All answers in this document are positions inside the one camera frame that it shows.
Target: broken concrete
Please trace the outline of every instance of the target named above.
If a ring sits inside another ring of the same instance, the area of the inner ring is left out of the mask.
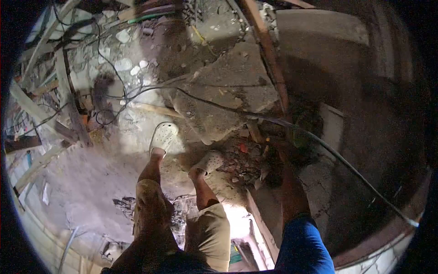
[[[277,91],[266,74],[258,45],[245,42],[236,44],[216,62],[197,71],[183,87],[193,96],[250,112],[269,109],[277,100]],[[247,121],[182,93],[173,93],[171,98],[175,110],[185,116],[207,145],[221,140]]]

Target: wooden beam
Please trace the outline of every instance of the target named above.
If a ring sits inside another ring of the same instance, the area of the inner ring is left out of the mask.
[[[126,102],[124,100],[120,101],[120,105],[124,106],[126,104]],[[183,115],[179,114],[178,112],[176,112],[173,109],[167,108],[167,107],[159,107],[159,106],[154,106],[154,105],[150,105],[150,104],[146,104],[146,103],[128,103],[128,107],[131,108],[136,108],[136,109],[140,109],[140,110],[145,110],[145,111],[151,111],[151,112],[155,112],[157,114],[163,114],[163,115],[169,115],[172,117],[177,117],[177,118],[184,118]]]
[[[12,80],[11,82],[11,95],[17,100],[17,103],[20,107],[31,115],[37,124],[41,123],[50,118],[47,112],[41,109],[34,101],[32,101],[24,91],[20,88],[16,81]],[[56,116],[50,119],[48,122],[44,124],[47,128],[60,136],[60,138],[67,140],[70,143],[76,143],[78,140],[78,135],[71,131],[69,128],[66,128],[61,123],[56,121]]]
[[[292,3],[296,6],[302,7],[303,9],[314,9],[315,6],[310,5],[309,3],[306,3],[301,0],[285,0],[286,2]]]
[[[67,14],[77,5],[79,4],[81,0],[68,0],[61,10],[58,11],[58,18],[60,20],[63,20]],[[35,47],[35,50],[33,51],[32,57],[29,60],[29,64],[27,65],[27,68],[24,72],[24,74],[21,76],[21,86],[24,88],[27,88],[29,85],[29,76],[33,70],[33,67],[36,64],[36,61],[38,60],[38,57],[41,55],[41,52],[43,50],[44,45],[49,41],[50,36],[52,33],[56,30],[59,22],[58,20],[54,20],[50,25],[47,26],[46,31],[41,36],[41,39],[39,40],[38,44]]]
[[[79,111],[74,102],[73,94],[71,93],[65,64],[64,50],[62,48],[57,50],[55,57],[55,70],[58,77],[58,94],[60,95],[60,105],[67,105],[62,109],[62,112],[70,117],[71,128],[78,133],[79,141],[86,147],[93,147],[93,142],[88,135],[87,128],[82,122],[82,118],[79,115]]]
[[[4,141],[4,150],[6,154],[17,153],[34,149],[41,145],[41,140],[38,136],[22,136],[17,141],[14,140],[14,136],[6,136]]]
[[[55,145],[49,151],[47,151],[44,155],[38,157],[35,161],[33,161],[32,166],[23,174],[23,176],[18,180],[17,184],[14,187],[17,196],[23,192],[26,186],[32,182],[38,173],[45,168],[52,160],[53,157],[58,156],[61,152],[65,151],[71,144],[62,141],[60,144]]]
[[[248,14],[250,15],[250,21],[254,26],[255,34],[258,37],[263,49],[263,55],[267,64],[268,72],[273,78],[274,85],[279,93],[283,114],[286,115],[289,108],[289,98],[287,95],[283,73],[277,63],[275,49],[272,45],[272,40],[269,36],[268,29],[266,28],[266,25],[260,16],[260,12],[258,11],[257,4],[254,2],[254,0],[244,0],[243,2],[246,6]]]
[[[175,4],[175,0],[149,0],[136,7],[119,12],[118,18],[121,22],[128,21],[142,16],[148,9],[170,4]]]
[[[50,90],[58,87],[58,80],[53,80],[47,85],[44,85],[40,88],[37,88],[36,90],[32,91],[32,94],[35,96],[40,96],[46,92],[49,92]]]

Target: red debris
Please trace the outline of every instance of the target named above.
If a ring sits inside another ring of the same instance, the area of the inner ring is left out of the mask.
[[[247,146],[245,145],[245,143],[240,143],[239,147],[240,147],[240,151],[241,151],[241,152],[243,152],[243,153],[248,153],[248,148],[247,148]]]

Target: metal pipe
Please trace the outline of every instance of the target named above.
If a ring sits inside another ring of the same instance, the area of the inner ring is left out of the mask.
[[[73,232],[72,232],[71,235],[70,235],[70,239],[68,239],[68,242],[67,242],[67,244],[65,245],[64,253],[62,254],[61,262],[60,262],[60,264],[59,264],[59,268],[58,268],[58,274],[61,274],[61,273],[62,273],[62,266],[64,265],[65,257],[67,256],[68,249],[70,248],[70,245],[71,245],[71,243],[73,242],[73,239],[74,239],[74,237],[75,237],[76,232],[78,231],[78,229],[79,229],[78,226],[74,228]]]

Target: leg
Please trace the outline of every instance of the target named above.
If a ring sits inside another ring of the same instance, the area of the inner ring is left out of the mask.
[[[160,164],[164,150],[153,148],[136,186],[134,241],[114,262],[112,269],[135,273],[144,267],[153,269],[163,254],[178,250],[170,229],[170,203],[159,186]]]
[[[164,149],[161,149],[159,147],[154,147],[152,149],[151,159],[149,160],[149,163],[146,165],[143,171],[140,173],[138,181],[148,179],[155,181],[160,185],[160,164],[163,160],[165,153],[166,152],[164,151]]]
[[[230,262],[230,223],[223,206],[204,180],[207,173],[222,165],[221,158],[217,152],[209,153],[189,172],[199,213],[187,220],[184,250],[203,257],[212,269],[226,272]]]
[[[196,206],[199,211],[219,203],[218,198],[205,182],[204,177],[205,170],[194,168],[189,172],[189,178],[193,181],[196,191]]]

